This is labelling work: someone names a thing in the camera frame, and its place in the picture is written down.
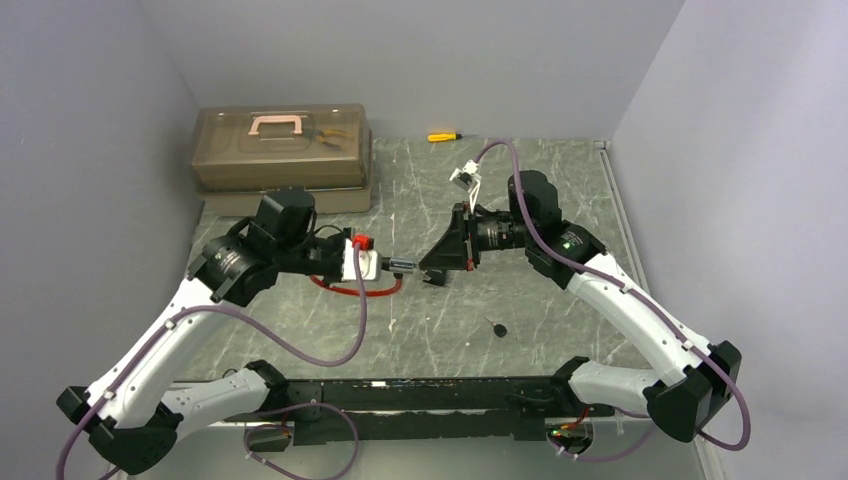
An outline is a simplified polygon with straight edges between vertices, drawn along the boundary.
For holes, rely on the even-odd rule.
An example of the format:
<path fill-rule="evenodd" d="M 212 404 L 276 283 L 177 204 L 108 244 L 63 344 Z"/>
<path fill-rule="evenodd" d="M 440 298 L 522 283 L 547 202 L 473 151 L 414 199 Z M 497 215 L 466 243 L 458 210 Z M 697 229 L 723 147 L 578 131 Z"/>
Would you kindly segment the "red cable lock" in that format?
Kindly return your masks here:
<path fill-rule="evenodd" d="M 385 297 L 390 296 L 401 290 L 403 286 L 403 278 L 407 274 L 412 274 L 417 268 L 417 264 L 413 260 L 400 258 L 400 257 L 384 257 L 381 260 L 381 269 L 387 272 L 391 272 L 393 277 L 395 278 L 394 284 L 385 289 L 378 290 L 367 290 L 367 297 Z M 359 292 L 357 289 L 343 288 L 332 286 L 331 284 L 325 282 L 317 276 L 310 276 L 310 281 L 319 286 L 324 290 L 328 290 L 334 293 L 347 295 L 347 296 L 358 296 Z"/>

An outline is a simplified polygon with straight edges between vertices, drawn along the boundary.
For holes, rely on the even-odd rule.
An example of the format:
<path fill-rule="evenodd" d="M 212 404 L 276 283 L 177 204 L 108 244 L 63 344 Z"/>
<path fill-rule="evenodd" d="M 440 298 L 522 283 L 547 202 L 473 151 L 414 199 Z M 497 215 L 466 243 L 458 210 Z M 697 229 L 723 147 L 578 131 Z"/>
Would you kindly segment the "black padlock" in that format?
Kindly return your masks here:
<path fill-rule="evenodd" d="M 443 287 L 447 283 L 447 271 L 442 269 L 427 269 L 422 274 L 422 280 L 429 285 Z"/>

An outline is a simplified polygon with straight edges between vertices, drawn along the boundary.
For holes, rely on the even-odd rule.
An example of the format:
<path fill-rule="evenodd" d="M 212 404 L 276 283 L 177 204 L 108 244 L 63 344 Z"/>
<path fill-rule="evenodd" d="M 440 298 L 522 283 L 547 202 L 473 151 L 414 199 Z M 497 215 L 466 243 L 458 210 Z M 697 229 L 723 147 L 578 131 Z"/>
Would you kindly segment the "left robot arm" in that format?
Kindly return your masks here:
<path fill-rule="evenodd" d="M 209 241 L 190 263 L 163 312 L 130 351 L 89 386 L 70 386 L 57 406 L 116 468 L 136 475 L 191 433 L 227 417 L 271 410 L 288 400 L 286 378 L 264 361 L 182 392 L 181 368 L 230 318 L 282 273 L 363 284 L 379 270 L 369 239 L 351 229 L 321 237 L 313 196 L 300 188 L 265 194 L 254 215 Z"/>

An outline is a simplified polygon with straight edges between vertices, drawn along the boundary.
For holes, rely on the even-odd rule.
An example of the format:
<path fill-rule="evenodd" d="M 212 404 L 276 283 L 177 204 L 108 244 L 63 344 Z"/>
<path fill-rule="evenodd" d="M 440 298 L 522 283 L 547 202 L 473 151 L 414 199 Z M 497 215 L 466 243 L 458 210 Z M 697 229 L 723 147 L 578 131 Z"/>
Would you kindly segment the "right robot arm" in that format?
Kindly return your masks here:
<path fill-rule="evenodd" d="M 543 173 L 525 170 L 509 178 L 506 211 L 478 205 L 479 174 L 457 169 L 450 180 L 469 198 L 453 206 L 448 229 L 420 268 L 473 271 L 486 251 L 523 251 L 537 273 L 593 307 L 649 364 L 612 367 L 576 356 L 551 377 L 554 403 L 645 415 L 681 442 L 702 434 L 734 395 L 740 351 L 729 341 L 707 340 L 657 306 L 600 240 L 563 218 L 558 191 Z"/>

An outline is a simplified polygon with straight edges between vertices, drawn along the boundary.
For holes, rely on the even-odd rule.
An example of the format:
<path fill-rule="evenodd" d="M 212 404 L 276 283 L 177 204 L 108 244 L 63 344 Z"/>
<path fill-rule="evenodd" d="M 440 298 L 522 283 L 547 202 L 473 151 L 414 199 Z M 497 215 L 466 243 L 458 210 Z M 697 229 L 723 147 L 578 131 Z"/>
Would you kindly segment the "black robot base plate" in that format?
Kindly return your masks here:
<path fill-rule="evenodd" d="M 287 397 L 234 422 L 279 422 L 297 446 L 349 440 L 509 437 L 543 441 L 562 424 L 590 426 L 609 406 L 580 405 L 545 376 L 292 380 Z"/>

